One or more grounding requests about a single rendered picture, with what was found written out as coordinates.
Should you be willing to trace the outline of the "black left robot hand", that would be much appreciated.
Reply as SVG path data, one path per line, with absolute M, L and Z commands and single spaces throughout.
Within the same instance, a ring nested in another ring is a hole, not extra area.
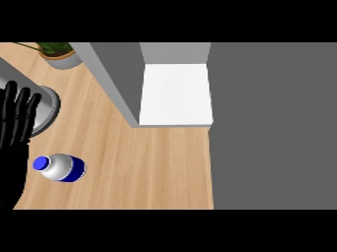
M 17 90 L 8 81 L 0 89 L 0 211 L 12 210 L 20 200 L 27 175 L 29 142 L 41 94 Z

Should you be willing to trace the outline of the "blue-capped water bottle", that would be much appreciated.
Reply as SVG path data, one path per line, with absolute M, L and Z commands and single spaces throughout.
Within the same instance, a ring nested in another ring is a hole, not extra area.
M 51 181 L 75 182 L 85 174 L 86 165 L 81 158 L 67 154 L 54 154 L 36 157 L 32 168 Z

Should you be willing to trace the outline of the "grey cabinet with white shelf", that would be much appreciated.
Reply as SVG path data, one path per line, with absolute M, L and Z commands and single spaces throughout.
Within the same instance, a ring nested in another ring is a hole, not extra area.
M 70 44 L 131 127 L 208 127 L 206 42 Z

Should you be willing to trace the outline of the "dark grey cabinet door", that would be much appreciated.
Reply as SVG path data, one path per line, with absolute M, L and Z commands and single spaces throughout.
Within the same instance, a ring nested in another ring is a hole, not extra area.
M 337 43 L 209 48 L 220 209 L 337 209 Z

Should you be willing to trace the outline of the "potted green plant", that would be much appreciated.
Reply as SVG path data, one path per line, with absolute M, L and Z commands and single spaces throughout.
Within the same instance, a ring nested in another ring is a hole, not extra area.
M 67 42 L 36 42 L 33 45 L 18 42 L 18 45 L 35 50 L 45 63 L 57 70 L 72 69 L 82 63 Z

